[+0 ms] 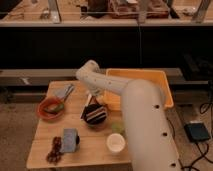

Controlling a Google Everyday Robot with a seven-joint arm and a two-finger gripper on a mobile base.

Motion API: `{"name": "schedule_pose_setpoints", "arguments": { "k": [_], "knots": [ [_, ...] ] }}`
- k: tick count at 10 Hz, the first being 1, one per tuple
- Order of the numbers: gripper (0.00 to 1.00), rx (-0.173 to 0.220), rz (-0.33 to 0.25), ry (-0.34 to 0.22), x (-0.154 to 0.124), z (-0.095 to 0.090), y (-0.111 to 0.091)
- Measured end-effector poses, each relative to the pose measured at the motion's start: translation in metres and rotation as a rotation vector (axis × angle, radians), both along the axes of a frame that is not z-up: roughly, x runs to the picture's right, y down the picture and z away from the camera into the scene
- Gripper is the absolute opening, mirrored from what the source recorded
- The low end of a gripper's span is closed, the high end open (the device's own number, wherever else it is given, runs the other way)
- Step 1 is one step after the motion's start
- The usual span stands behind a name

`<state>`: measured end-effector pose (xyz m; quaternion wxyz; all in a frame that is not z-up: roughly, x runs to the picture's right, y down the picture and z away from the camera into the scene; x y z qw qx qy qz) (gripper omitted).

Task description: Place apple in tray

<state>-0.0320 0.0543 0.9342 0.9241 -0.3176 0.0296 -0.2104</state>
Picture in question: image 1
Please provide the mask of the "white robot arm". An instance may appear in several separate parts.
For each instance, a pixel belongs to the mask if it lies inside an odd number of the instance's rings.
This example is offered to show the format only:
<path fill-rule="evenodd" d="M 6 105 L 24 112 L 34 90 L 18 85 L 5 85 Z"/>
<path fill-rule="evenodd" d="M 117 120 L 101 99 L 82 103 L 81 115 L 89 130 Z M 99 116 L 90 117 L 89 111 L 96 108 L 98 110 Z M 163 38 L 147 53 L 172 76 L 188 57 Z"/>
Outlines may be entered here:
<path fill-rule="evenodd" d="M 163 71 L 108 69 L 101 74 L 99 65 L 89 60 L 77 70 L 76 77 L 95 96 L 106 90 L 120 97 L 107 104 L 122 112 L 133 171 L 181 171 L 165 116 L 173 99 Z"/>

